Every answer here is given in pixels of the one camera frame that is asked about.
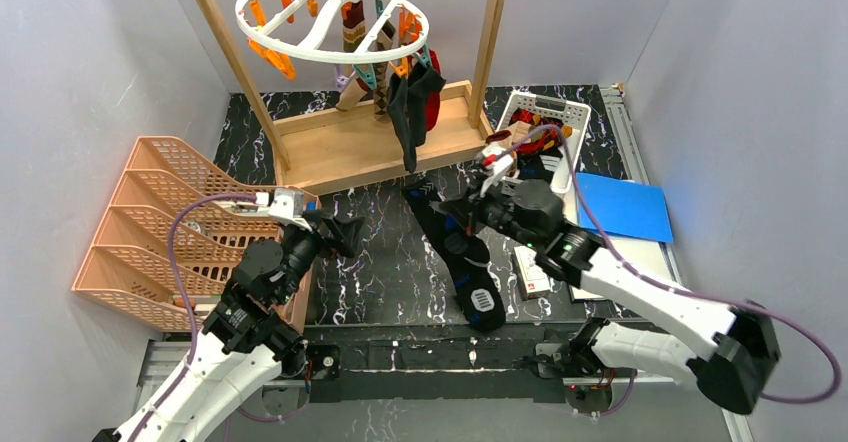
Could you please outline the white round clip hanger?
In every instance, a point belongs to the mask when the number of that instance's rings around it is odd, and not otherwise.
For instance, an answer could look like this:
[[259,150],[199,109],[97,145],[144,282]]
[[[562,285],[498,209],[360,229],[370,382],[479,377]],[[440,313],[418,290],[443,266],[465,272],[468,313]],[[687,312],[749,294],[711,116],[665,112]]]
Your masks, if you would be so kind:
[[[280,39],[276,34],[289,18],[295,16],[302,7],[308,4],[309,0],[292,0],[279,11],[263,17],[256,17],[253,13],[254,7],[261,6],[260,0],[237,0],[235,16],[238,28],[248,39],[291,58],[311,62],[336,65],[395,62],[414,57],[414,52],[424,45],[428,46],[429,21],[419,7],[409,0],[377,0],[376,21],[367,27],[362,43],[354,52],[323,49],[322,45],[330,33],[331,26],[341,19],[342,6],[345,3],[357,1],[360,0],[325,0],[317,9],[312,26],[304,38],[294,43]],[[403,14],[411,22],[412,39],[405,45],[377,52],[374,48],[377,35],[383,24],[390,21],[395,14]]]

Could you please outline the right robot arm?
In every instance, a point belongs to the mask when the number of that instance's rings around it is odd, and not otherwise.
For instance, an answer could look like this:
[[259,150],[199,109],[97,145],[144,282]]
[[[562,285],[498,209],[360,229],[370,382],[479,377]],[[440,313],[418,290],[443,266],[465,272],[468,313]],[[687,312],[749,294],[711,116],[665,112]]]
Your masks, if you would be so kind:
[[563,200],[542,180],[471,186],[433,206],[467,234],[488,227],[532,249],[553,279],[621,304],[657,328],[592,319],[568,343],[574,363],[669,377],[727,411],[753,412],[781,357],[774,325],[759,308],[705,300],[626,265],[611,243],[566,219]]

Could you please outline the orange clothes peg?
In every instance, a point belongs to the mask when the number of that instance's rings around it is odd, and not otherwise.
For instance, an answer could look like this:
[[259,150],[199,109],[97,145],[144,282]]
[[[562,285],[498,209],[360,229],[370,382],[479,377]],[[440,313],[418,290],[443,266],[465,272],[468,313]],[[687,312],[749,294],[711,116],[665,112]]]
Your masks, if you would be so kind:
[[278,70],[285,78],[288,80],[295,80],[297,78],[297,71],[288,55],[268,49],[252,39],[248,40],[248,45],[257,56]]

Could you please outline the black sock with blue print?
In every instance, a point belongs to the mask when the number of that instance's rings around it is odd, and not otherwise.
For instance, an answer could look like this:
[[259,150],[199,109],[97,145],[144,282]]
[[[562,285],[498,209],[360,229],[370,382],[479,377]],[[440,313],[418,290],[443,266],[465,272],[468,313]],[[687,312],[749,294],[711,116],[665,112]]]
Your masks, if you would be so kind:
[[405,186],[402,193],[428,242],[446,264],[468,325],[483,333],[501,328],[506,322],[506,310],[488,272],[491,257],[486,243],[476,236],[446,229],[445,214],[430,206],[431,201],[442,201],[442,197],[428,179]]

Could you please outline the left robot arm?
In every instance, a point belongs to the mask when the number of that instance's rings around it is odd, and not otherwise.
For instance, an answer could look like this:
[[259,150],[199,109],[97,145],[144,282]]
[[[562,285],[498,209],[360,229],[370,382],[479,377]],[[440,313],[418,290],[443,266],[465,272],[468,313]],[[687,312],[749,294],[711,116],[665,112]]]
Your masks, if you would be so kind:
[[281,240],[247,245],[219,302],[166,381],[126,422],[97,441],[204,441],[265,383],[304,352],[301,332],[277,313],[298,291],[316,258],[352,257],[360,217],[340,220],[308,210]]

